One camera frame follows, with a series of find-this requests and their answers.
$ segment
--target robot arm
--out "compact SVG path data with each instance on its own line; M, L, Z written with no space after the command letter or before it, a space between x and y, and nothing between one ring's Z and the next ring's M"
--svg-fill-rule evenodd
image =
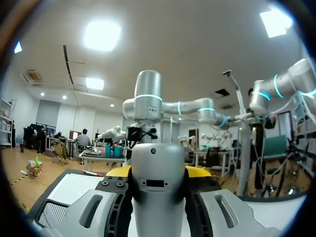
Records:
M125 139L126 132L121 131L120 126L116 126L107 130L106 132L98 135L98 140L111 138L113 142L118 142L119 140Z
M316 78L306 59L301 59L286 72L268 80L255 81L250 108L255 114L265 116L271 98L284 98L300 91L311 112L316 114Z

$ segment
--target wooden floor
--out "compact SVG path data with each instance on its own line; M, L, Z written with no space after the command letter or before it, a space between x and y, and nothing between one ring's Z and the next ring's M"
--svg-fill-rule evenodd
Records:
M32 208L46 188L67 168L83 170L83 166L79 164L81 159L69 160L69 164L61 166L59 163L52 163L51 157L37 154L35 150L25 149L24 153L21 153L20 148L12 148L2 149L1 152L5 172L10 183L24 176L20 170L26 170L25 166L29 159L35 159L38 156L43 164L41 177L30 179L29 176L26 176L11 186L17 199L27 208ZM94 161L92 170L108 172L110 169L105 162Z
M70 160L69 164L61 166L58 163L52 163L52 158L47 157L43 154L37 154L35 150L25 150L24 153L20 152L20 148L13 149L2 149L2 159L4 163L5 172L7 174L8 180L10 183L18 180L23 176L20 173L20 170L26 170L25 166L29 159L34 159L36 156L39 156L39 160L43 164L42 175L41 177L36 177L31 179L30 176L26 176L20 181L13 184L11 187L13 192L20 203L23 203L28 209L32 208L36 200L41 196L41 194L46 190L46 188L67 168L82 170L83 166L80 165L80 159ZM272 161L267 163L267 169L278 167L278 161ZM93 171L95 172L108 172L110 169L105 162L93 163ZM232 176L227 175L223 178L220 177L220 171L211 171L214 179L217 179L220 184L223 183L223 189L229 189L231 186ZM255 177L255 168L250 170L249 183L247 194L249 196L254 195L254 177ZM280 174L276 175L273 180L273 184L278 186L280 179ZM282 192L280 196L286 195L286 190L290 186L293 180L290 177L286 177ZM232 188L232 192L237 190L238 179L235 180L235 183ZM303 170L299 172L298 180L296 185L300 188L301 191L307 190L310 187L310 178L305 174Z
M274 161L268 161L266 163L266 170L271 169L271 168L278 168L280 166L280 163L278 160L274 160ZM288 161L286 168L297 168L296 164L293 164L292 161ZM232 186L232 179L233 176L232 175L226 175L223 178L221 177L221 171L217 171L217 170L208 170L213 176L216 175L217 181L222 185L222 189L230 189L233 193L235 193L237 191L238 188L238 178L235 179L234 184ZM254 196L255 195L255 184L254 184L254 180L255 180L255 174L256 174L256 168L252 167L250 169L250 173L249 173L249 182L248 182L248 186L247 186L247 190L246 190L246 195L247 196ZM297 179L295 179L293 176L288 175L287 172L285 173L285 180L281 189L281 192L279 194L279 197L284 197L284 196L288 196L287 194L287 189L289 187L292 186L297 186L299 187L300 191L306 191L310 188L311 185L311 179L309 178L309 176L303 171L303 169L300 169L298 172L298 176ZM272 184L276 187L279 186L279 182L280 182L280 178L281 178L281 172L277 175L275 175L273 177L273 181ZM270 183L271 178L266 178L264 185L267 183ZM271 197L275 197L276 192L271 193Z

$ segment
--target white table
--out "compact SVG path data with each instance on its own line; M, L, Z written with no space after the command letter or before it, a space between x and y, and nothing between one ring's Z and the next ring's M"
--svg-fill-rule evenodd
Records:
M59 140L58 138L54 138L54 137L50 137L50 136L46 136L46 140L45 140L45 149L47 148L47 139L48 139L48 144L49 144L49 147L51 147L51 140Z
M47 197L48 199L71 205L90 189L95 189L97 184L103 180L103 177L83 176L77 174L66 174L63 179L55 186L53 191ZM276 227L283 231L291 223L293 217L301 207L305 196L288 201L278 202L245 202L254 212L254 219L264 227ZM182 235L181 237L190 237L190 228L187 215L184 211ZM33 221L34 227L41 230ZM128 228L128 237L137 237L136 222L134 212L131 215L131 221Z
M103 154L102 156L98 156L98 155L95 155L95 156L89 155L89 156L87 156L85 151L81 152L79 154L79 158L82 159L84 170L88 170L88 162L90 162L90 170L89 171L92 171L92 161L93 160L108 162L110 170L112 169L112 163L115 163L115 162L124 163L125 162L125 157L120 157L120 158L106 157L106 156L104 156L104 153L102 153L102 154Z
M195 151L194 153L196 154L196 167L197 167L198 166L198 156L203 155L203 159L206 159L207 152ZM230 167L232 164L232 160L234 159L234 149L229 149L227 151L222 151L222 152L210 151L209 153L223 155L222 166L212 166L210 169L222 170L221 177L224 177L225 175L227 175L229 173L229 170L230 170ZM227 155L229 155L228 166L226 166Z
M203 155L203 159L206 159L207 152L204 151L194 151L193 152L196 155L196 167L198 166L198 156Z

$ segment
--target shelf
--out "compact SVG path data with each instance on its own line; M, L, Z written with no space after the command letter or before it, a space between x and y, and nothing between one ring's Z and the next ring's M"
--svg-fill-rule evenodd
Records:
M0 115L0 118L3 118L3 119L5 119L5 120L8 120L8 121L12 122L12 119L7 118L6 116Z
M11 133L11 131L7 131L7 130L3 130L3 129L0 129L0 132Z
M4 101L4 100L2 100L2 102L4 102L6 105L8 105L8 106L10 106L10 107L13 106L12 104L10 104L10 103L8 103L8 102L6 102L6 101Z
M297 134L297 136L299 136L299 135L307 135L307 134L312 133L312 132L316 132L316 129L308 130L306 132L300 132L300 133Z
M11 146L11 143L9 142L0 142L1 146Z

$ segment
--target ceiling vent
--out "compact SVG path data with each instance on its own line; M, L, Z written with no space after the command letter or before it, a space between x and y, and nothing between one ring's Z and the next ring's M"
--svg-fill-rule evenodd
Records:
M230 95L230 93L228 93L225 89L217 90L215 93L218 94L219 98Z
M221 108L223 110L229 110L229 109L232 109L233 107L235 107L234 104L223 104L223 105L221 105Z
M87 92L87 87L85 85L74 84L73 86L74 86L74 90Z
M32 85L38 86L42 83L43 79L41 78L39 72L35 70L27 70L23 74L23 78L26 81L26 83L31 83Z
M34 82L42 82L43 79L41 78L40 74L35 70L27 70L27 74Z

